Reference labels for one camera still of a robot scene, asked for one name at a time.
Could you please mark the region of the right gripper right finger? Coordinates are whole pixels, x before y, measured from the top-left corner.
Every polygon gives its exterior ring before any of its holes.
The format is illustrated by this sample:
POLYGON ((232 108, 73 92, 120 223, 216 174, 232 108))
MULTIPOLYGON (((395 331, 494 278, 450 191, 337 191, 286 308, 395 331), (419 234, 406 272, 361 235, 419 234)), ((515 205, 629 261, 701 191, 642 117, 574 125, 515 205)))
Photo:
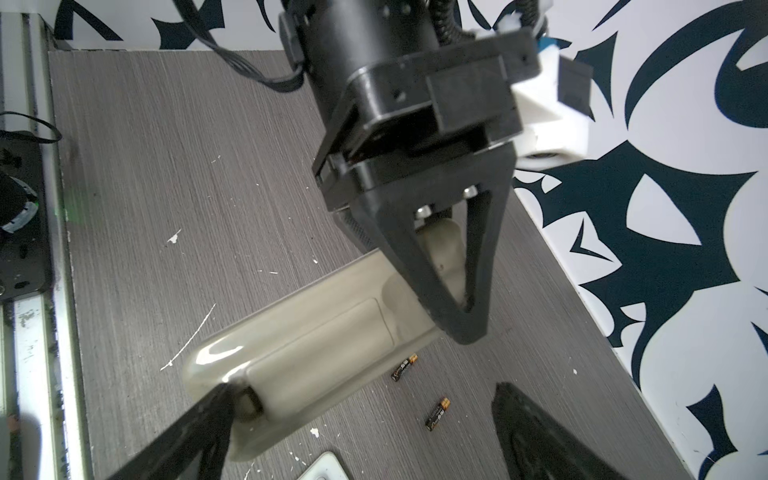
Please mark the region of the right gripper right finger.
POLYGON ((511 383, 496 385, 491 412, 512 479, 623 477, 511 383))

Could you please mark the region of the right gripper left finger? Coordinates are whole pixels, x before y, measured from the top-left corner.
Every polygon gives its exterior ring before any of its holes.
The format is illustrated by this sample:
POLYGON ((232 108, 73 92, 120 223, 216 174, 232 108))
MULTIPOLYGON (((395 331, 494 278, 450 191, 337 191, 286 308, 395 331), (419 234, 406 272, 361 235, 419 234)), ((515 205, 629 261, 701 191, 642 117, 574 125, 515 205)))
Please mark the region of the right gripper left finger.
POLYGON ((111 475, 113 479, 219 479, 237 387, 220 384, 111 475))

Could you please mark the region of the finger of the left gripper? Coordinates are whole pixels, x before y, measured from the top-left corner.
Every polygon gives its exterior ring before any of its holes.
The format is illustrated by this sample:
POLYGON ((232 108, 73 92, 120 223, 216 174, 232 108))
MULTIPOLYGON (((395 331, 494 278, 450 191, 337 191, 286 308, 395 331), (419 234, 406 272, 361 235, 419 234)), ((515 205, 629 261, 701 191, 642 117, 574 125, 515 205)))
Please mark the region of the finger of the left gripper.
POLYGON ((516 153, 507 144, 420 171, 393 156, 347 171, 349 208, 435 324, 467 345, 488 330, 494 256, 516 153))
POLYGON ((336 225, 360 252, 372 252, 381 247, 377 215, 364 206, 347 206, 332 214, 336 225))

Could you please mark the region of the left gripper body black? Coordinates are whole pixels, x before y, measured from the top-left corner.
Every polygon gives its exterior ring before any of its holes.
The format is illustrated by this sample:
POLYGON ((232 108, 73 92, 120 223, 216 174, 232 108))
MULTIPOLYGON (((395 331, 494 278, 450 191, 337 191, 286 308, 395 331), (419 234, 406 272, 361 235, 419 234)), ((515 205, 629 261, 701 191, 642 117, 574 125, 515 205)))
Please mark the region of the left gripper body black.
POLYGON ((336 100, 317 88, 326 132, 312 171, 327 208, 511 142, 523 131, 512 87, 539 72, 538 42, 524 27, 370 62, 336 100))

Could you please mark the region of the AAA battery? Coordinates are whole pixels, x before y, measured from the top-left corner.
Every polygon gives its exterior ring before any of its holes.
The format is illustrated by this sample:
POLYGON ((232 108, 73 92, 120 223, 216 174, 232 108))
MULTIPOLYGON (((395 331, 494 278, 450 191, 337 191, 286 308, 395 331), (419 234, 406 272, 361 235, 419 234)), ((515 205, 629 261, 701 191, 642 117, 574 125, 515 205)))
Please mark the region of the AAA battery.
POLYGON ((402 361, 402 362, 401 362, 401 363, 400 363, 400 364, 397 366, 397 368, 396 368, 396 369, 395 369, 395 370, 394 370, 394 371, 391 373, 391 375, 390 375, 391 379, 392 379, 394 382, 398 382, 398 381, 401 379, 401 377, 402 377, 403 373, 404 373, 404 372, 405 372, 405 371, 406 371, 406 370, 407 370, 407 369, 408 369, 408 368, 409 368, 411 365, 413 365, 413 364, 414 364, 414 363, 415 363, 417 360, 418 360, 418 355, 417 355, 417 354, 412 354, 412 355, 410 355, 409 357, 407 357, 406 359, 404 359, 404 360, 403 360, 403 361, 402 361))
POLYGON ((428 414, 426 420, 425 420, 425 427, 428 431, 433 431, 435 427, 438 425, 442 417, 445 415, 447 410, 450 408, 451 401, 447 397, 441 398, 434 408, 430 411, 428 414))

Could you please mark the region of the white remote control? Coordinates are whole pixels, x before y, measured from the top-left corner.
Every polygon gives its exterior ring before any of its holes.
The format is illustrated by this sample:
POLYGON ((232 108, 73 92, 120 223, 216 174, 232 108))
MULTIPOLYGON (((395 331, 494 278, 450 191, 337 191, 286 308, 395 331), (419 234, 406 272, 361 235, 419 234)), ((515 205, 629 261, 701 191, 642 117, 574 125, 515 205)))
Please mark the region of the white remote control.
POLYGON ((183 381, 194 398, 221 383, 260 407, 231 428, 228 457, 272 448, 441 334, 408 283, 374 250, 209 337, 183 381))

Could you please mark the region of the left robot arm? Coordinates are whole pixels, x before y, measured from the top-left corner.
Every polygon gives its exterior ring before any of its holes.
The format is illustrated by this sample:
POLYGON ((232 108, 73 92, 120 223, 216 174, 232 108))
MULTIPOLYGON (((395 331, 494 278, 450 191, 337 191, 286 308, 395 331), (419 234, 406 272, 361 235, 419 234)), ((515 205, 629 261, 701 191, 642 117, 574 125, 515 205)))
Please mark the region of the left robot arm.
POLYGON ((523 130, 512 87, 541 70, 533 30, 477 38, 449 1, 287 1, 280 36, 326 129, 312 172, 335 221, 387 257, 449 337, 479 340, 523 130), (467 208, 460 299, 416 236, 457 203, 467 208))

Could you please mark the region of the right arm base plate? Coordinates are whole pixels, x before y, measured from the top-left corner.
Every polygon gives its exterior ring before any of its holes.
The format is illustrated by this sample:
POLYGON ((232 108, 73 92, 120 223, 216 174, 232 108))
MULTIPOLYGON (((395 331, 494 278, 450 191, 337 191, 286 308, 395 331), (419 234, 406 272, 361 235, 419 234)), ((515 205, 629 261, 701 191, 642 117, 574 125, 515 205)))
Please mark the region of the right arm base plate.
POLYGON ((61 132, 42 119, 15 111, 47 128, 41 137, 31 131, 1 131, 1 302, 35 295, 52 282, 52 262, 42 147, 59 142, 61 132))

